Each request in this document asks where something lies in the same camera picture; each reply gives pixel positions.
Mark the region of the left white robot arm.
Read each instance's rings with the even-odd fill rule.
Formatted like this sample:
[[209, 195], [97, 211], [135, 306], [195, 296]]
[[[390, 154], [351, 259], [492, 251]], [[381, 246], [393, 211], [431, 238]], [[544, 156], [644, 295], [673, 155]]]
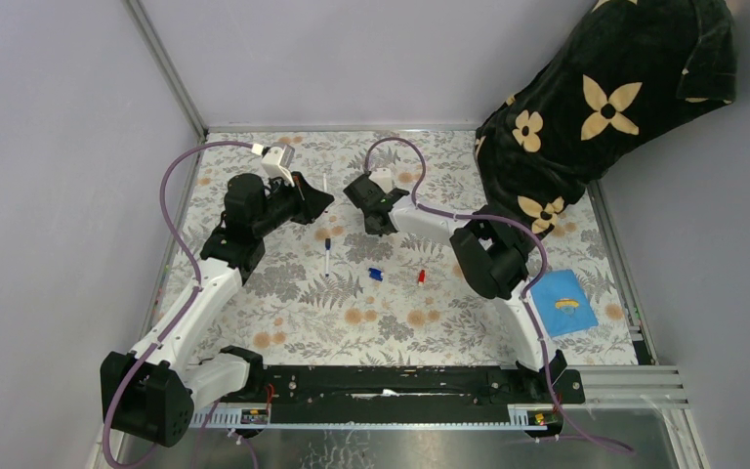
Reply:
[[263, 392], [263, 359], [239, 347], [194, 364], [191, 355], [225, 304], [265, 254], [264, 238], [292, 222], [309, 225], [334, 197], [299, 172], [291, 182], [256, 174], [231, 178], [219, 224], [195, 258], [193, 277], [162, 319], [126, 354], [111, 352], [101, 368], [104, 427], [171, 447], [192, 419], [233, 394], [243, 402]]

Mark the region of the white pen two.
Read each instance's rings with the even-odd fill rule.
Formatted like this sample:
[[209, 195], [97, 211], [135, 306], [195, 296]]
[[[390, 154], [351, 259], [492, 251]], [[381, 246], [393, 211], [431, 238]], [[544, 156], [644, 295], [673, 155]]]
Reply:
[[331, 272], [331, 246], [332, 241], [331, 238], [326, 238], [324, 240], [324, 277], [329, 278], [330, 272]]

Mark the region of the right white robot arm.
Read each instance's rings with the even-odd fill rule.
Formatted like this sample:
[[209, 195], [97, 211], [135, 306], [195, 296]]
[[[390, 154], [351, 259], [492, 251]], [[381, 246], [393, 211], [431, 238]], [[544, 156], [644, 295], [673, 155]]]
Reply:
[[405, 233], [448, 243], [467, 284], [492, 301], [506, 324], [517, 366], [527, 369], [521, 376], [524, 395], [544, 403], [558, 392], [558, 374], [566, 360], [549, 340], [531, 295], [541, 276], [531, 277], [527, 269], [533, 249], [547, 259], [538, 236], [487, 205], [472, 214], [459, 214], [419, 201], [399, 188], [385, 192], [368, 173], [349, 183], [344, 194], [362, 211], [370, 235]]

